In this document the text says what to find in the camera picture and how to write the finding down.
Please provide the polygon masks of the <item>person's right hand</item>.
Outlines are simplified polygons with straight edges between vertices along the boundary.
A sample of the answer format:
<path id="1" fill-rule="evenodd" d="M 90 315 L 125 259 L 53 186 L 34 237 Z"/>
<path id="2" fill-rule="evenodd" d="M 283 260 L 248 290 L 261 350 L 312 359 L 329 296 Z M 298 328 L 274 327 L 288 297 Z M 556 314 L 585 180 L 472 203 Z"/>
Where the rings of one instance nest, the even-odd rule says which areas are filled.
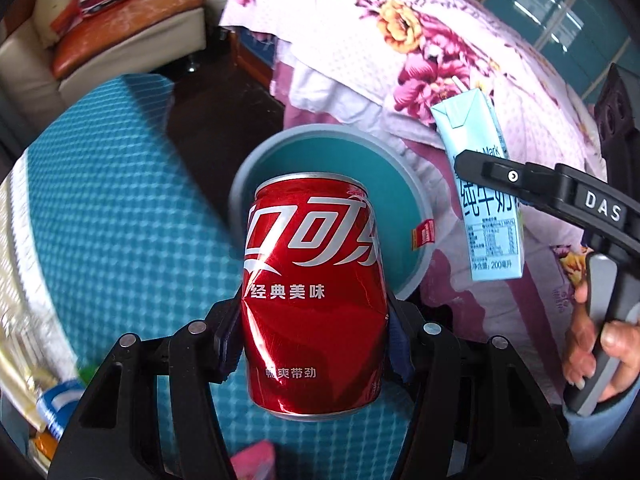
<path id="1" fill-rule="evenodd" d="M 611 358 L 618 359 L 617 370 L 600 395 L 600 402 L 624 393 L 639 377 L 639 325 L 613 321 L 603 325 L 599 333 L 586 309 L 588 283 L 582 281 L 575 288 L 574 308 L 570 327 L 565 335 L 562 371 L 566 381 L 581 389 L 587 378 L 596 374 L 597 360 L 593 349 L 598 342 Z"/>

